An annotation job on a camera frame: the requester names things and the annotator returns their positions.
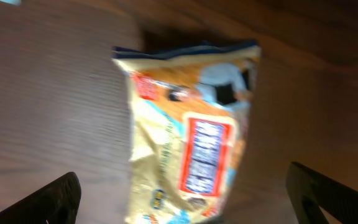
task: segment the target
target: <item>wood grain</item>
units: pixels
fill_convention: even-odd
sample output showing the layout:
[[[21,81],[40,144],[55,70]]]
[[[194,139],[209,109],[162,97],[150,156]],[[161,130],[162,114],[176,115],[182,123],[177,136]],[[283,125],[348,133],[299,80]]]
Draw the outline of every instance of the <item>wood grain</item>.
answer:
[[[296,223],[291,161],[358,190],[358,1],[26,0],[0,2],[0,211],[74,171],[77,223],[122,223],[129,112],[110,46],[247,38],[263,59],[230,223]]]

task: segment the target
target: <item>chip bag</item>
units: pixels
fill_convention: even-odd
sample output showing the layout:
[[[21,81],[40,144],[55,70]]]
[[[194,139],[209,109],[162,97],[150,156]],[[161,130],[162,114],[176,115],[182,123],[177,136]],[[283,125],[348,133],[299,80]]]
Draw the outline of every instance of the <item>chip bag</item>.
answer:
[[[218,216],[246,145],[260,47],[250,40],[114,52],[134,125],[125,223],[202,223]]]

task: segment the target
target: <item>crinkled packaging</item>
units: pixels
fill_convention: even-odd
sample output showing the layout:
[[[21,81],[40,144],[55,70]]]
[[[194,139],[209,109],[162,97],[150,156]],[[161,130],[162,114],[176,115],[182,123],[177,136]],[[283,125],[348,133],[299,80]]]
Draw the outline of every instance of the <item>crinkled packaging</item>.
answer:
[[[114,53],[133,121],[125,223],[203,223],[220,215],[246,146],[260,47],[250,40]]]

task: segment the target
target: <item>black object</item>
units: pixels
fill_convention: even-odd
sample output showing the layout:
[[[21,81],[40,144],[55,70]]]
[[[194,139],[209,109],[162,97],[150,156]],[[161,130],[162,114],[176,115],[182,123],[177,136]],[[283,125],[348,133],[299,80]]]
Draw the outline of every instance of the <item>black object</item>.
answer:
[[[246,84],[246,89],[252,91],[250,86],[249,69],[242,71],[241,77],[244,80],[244,83]]]
[[[221,86],[212,86],[216,91],[216,101],[220,105],[228,105],[230,103],[237,102],[237,99],[234,97],[234,90],[232,84],[221,85]]]
[[[328,224],[319,206],[343,224],[358,224],[358,192],[293,162],[287,190],[300,224]]]
[[[0,224],[74,224],[81,186],[69,172],[0,212]]]
[[[179,97],[176,96],[176,93],[179,92],[180,90],[168,90],[168,100],[170,101],[174,101],[174,102],[179,102]]]

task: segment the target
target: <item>wooden table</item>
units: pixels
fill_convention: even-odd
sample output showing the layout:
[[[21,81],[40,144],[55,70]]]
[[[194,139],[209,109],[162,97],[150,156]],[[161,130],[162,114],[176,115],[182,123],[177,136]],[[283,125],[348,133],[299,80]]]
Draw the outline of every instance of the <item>wooden table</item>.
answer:
[[[247,38],[263,59],[230,223],[296,223],[291,161],[358,190],[358,1],[27,0],[0,2],[0,211],[74,171],[77,223],[122,223],[129,112],[110,46]]]

